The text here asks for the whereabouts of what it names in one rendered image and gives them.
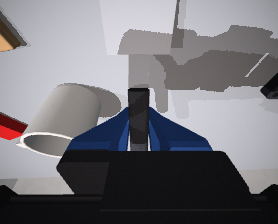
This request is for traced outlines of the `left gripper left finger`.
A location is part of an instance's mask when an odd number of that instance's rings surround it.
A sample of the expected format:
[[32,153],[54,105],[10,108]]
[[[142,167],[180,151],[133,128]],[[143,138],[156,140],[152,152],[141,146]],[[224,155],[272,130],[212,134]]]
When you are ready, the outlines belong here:
[[127,151],[128,140],[129,109],[126,107],[115,117],[73,138],[66,151],[72,149],[107,149],[108,151]]

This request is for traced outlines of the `light wood cutting board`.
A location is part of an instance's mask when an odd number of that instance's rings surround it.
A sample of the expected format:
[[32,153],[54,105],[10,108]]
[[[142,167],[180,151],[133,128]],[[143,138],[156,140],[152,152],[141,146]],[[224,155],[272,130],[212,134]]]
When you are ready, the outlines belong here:
[[13,50],[21,45],[20,41],[0,19],[0,52]]

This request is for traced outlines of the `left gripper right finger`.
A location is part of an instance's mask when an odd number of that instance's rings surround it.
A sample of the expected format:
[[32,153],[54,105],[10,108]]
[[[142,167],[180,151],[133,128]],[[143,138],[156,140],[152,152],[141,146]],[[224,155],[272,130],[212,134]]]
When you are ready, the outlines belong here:
[[149,107],[148,132],[150,151],[213,151],[206,138],[167,119],[152,107]]

